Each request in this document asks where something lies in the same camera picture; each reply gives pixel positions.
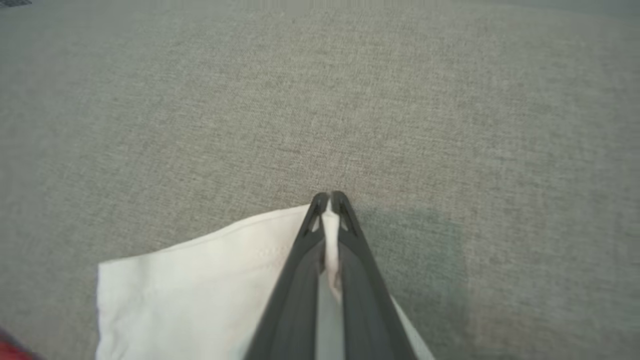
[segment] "gray tablecloth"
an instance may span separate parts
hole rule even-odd
[[[414,3],[1,9],[0,326],[91,358],[98,262],[342,190],[436,357],[637,358],[638,7]]]

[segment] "white cloth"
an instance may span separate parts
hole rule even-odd
[[[307,209],[272,211],[158,252],[101,263],[96,359],[242,359]],[[318,311],[326,321],[317,357],[335,359],[343,346],[341,306],[327,280],[320,283]],[[432,359],[396,308],[419,359]]]

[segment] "gray fabric surface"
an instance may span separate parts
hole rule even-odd
[[[637,7],[530,3],[3,8],[0,326],[91,358],[98,262],[343,190],[436,357],[637,358]]]

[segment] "white fabric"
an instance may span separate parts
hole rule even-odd
[[[96,359],[242,359],[307,209],[272,211],[159,252],[100,264]],[[328,321],[319,325],[317,357],[335,359],[342,315],[328,288],[322,280],[318,311]],[[418,357],[432,359],[396,308]]]

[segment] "red object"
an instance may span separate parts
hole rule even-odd
[[[33,358],[19,348],[0,340],[0,360],[33,360]]]

